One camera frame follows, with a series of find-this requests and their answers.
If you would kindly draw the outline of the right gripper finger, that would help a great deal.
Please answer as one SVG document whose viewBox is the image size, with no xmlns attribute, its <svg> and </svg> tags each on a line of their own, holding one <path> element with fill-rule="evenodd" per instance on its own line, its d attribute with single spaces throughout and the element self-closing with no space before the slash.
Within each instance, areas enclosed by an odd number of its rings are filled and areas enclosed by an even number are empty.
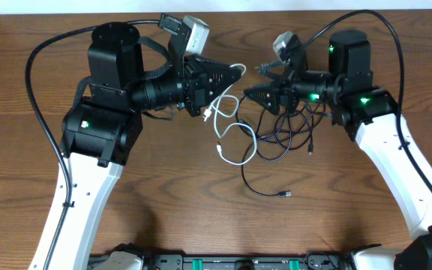
<svg viewBox="0 0 432 270">
<path fill-rule="evenodd" d="M 280 112 L 281 96 L 279 89 L 271 83 L 255 85 L 244 90 L 244 96 L 269 111 L 273 115 Z"/>
<path fill-rule="evenodd" d="M 282 61 L 272 61 L 269 63 L 263 63 L 260 66 L 256 66 L 255 69 L 262 77 L 267 77 L 269 79 L 286 79 L 287 76 L 284 72 L 282 74 L 272 72 L 272 69 L 279 67 L 285 68 L 286 65 Z"/>
</svg>

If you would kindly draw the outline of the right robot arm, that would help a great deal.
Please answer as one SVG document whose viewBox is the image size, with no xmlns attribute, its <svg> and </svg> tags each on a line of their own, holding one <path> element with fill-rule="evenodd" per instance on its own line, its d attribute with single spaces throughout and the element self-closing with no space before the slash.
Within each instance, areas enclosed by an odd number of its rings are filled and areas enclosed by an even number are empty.
<svg viewBox="0 0 432 270">
<path fill-rule="evenodd" d="M 371 245 L 344 256 L 339 269 L 432 269 L 432 167 L 416 145 L 401 101 L 373 84 L 371 45 L 358 30 L 334 33 L 326 72 L 308 69 L 305 49 L 292 32 L 274 51 L 285 70 L 244 96 L 277 114 L 294 113 L 302 101 L 325 104 L 331 120 L 370 158 L 403 214 L 412 239 L 403 250 Z"/>
</svg>

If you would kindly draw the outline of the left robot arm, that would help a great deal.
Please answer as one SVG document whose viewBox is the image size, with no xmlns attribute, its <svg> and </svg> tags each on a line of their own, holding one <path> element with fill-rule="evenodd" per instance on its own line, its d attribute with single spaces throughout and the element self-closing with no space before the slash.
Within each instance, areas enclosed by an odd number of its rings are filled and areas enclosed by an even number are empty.
<svg viewBox="0 0 432 270">
<path fill-rule="evenodd" d="M 185 109 L 199 116 L 241 77 L 234 65 L 201 55 L 209 27 L 192 16 L 162 16 L 170 34 L 162 46 L 139 32 L 139 22 L 89 26 L 89 76 L 80 80 L 65 115 L 52 205 L 31 262 L 32 269 L 84 269 L 101 215 L 143 118 L 158 110 Z"/>
</svg>

